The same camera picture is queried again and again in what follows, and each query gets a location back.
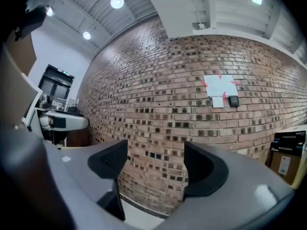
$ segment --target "white wall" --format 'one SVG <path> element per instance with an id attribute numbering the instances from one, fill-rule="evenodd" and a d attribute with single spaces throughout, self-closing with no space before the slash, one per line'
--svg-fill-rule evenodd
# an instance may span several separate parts
<path id="1" fill-rule="evenodd" d="M 68 99 L 75 99 L 92 56 L 61 38 L 46 25 L 33 31 L 31 36 L 37 60 L 29 78 L 38 86 L 48 64 L 64 70 L 75 77 L 68 95 Z"/>

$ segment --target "black box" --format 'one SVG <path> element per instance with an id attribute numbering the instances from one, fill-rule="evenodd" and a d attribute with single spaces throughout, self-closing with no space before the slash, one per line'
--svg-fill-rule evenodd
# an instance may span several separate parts
<path id="1" fill-rule="evenodd" d="M 284 129 L 275 133 L 274 141 L 286 144 L 298 144 L 306 142 L 307 125 L 300 125 Z"/>
<path id="2" fill-rule="evenodd" d="M 289 145 L 286 143 L 274 141 L 271 143 L 271 150 L 276 152 L 282 152 L 295 156 L 302 156 L 303 150 L 307 143 L 297 143 L 296 145 Z"/>

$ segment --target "white paper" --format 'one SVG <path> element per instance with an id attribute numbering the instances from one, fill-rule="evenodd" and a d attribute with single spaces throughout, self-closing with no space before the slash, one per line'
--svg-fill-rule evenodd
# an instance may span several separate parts
<path id="1" fill-rule="evenodd" d="M 222 108 L 222 107 L 224 107 L 223 98 L 220 97 L 220 96 L 212 97 L 212 102 L 213 102 L 213 107 L 214 108 Z"/>
<path id="2" fill-rule="evenodd" d="M 279 174 L 287 175 L 289 165 L 290 165 L 290 160 L 291 160 L 290 157 L 282 156 L 282 160 L 280 162 L 279 169 L 278 169 Z"/>
<path id="3" fill-rule="evenodd" d="M 208 96 L 222 96 L 226 91 L 225 86 L 218 75 L 205 75 L 203 77 L 208 86 L 206 87 Z"/>
<path id="4" fill-rule="evenodd" d="M 226 96 L 237 96 L 238 91 L 236 90 L 236 85 L 232 83 L 234 78 L 232 75 L 222 75 L 222 82 L 225 86 Z"/>
<path id="5" fill-rule="evenodd" d="M 222 96 L 224 92 L 226 96 L 238 95 L 236 86 L 232 83 L 234 80 L 232 75 L 221 75 L 221 79 L 219 75 L 204 75 L 203 77 L 208 86 L 206 87 L 208 96 Z"/>
<path id="6" fill-rule="evenodd" d="M 68 161 L 70 161 L 71 159 L 70 159 L 70 157 L 65 156 L 65 157 L 62 158 L 62 160 L 63 160 L 63 162 L 68 162 Z"/>

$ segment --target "cardboard box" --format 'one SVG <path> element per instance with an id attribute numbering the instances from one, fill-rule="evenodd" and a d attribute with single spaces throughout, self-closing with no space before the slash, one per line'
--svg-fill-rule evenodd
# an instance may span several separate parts
<path id="1" fill-rule="evenodd" d="M 12 31 L 5 45 L 19 70 L 28 76 L 36 62 L 31 34 L 15 42 L 15 31 Z"/>
<path id="2" fill-rule="evenodd" d="M 292 146 L 272 142 L 266 165 L 288 184 L 292 185 L 299 168 L 304 168 L 306 164 L 306 146 L 307 142 L 303 145 Z"/>
<path id="3" fill-rule="evenodd" d="M 291 128 L 287 128 L 275 133 L 274 141 L 280 143 L 293 143 L 297 144 L 306 142 L 307 125 L 299 125 Z"/>

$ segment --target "ceiling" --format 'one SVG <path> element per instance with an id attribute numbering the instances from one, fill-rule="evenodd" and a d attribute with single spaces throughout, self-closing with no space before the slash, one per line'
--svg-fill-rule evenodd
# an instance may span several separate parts
<path id="1" fill-rule="evenodd" d="M 124 0 L 124 6 L 113 9 L 111 0 L 29 0 L 30 8 L 49 5 L 54 16 L 46 17 L 43 28 L 57 30 L 61 36 L 95 56 L 113 38 L 129 27 L 157 12 L 150 0 Z M 85 40 L 83 33 L 90 32 Z"/>
<path id="2" fill-rule="evenodd" d="M 245 37 L 277 48 L 306 67 L 306 39 L 279 0 L 263 0 L 261 5 L 251 0 L 151 1 L 170 38 L 212 34 Z"/>
<path id="3" fill-rule="evenodd" d="M 158 13 L 169 38 L 241 36 L 277 48 L 305 67 L 307 64 L 306 39 L 279 0 L 263 0 L 261 5 L 251 0 L 125 0 L 118 10 L 110 1 L 34 0 L 32 5 L 53 7 L 55 16 L 44 24 L 92 56 L 129 27 Z M 89 41 L 82 36 L 85 31 L 92 35 Z"/>

